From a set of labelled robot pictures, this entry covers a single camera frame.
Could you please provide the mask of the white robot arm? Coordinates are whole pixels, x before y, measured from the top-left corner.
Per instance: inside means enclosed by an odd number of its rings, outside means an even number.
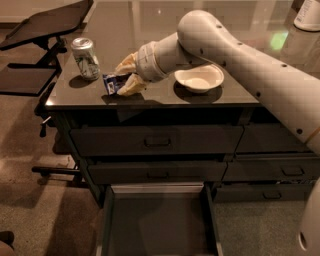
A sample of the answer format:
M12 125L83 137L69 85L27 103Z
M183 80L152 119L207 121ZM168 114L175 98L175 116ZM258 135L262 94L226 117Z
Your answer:
M205 62L224 65L298 140L320 155L320 80L240 42L206 11L187 13L176 33L126 57L116 72L131 77L119 93L132 95L150 82Z

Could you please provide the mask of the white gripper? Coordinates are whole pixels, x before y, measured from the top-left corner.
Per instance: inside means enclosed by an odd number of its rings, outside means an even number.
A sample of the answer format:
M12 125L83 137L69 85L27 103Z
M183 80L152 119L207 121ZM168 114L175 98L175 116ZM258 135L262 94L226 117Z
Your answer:
M157 61L161 47L161 41L151 41L121 61L115 68L115 74L122 75L136 71L138 75L131 74L125 84L117 91L118 95L131 96L141 92L148 85L147 82L159 82L167 77Z

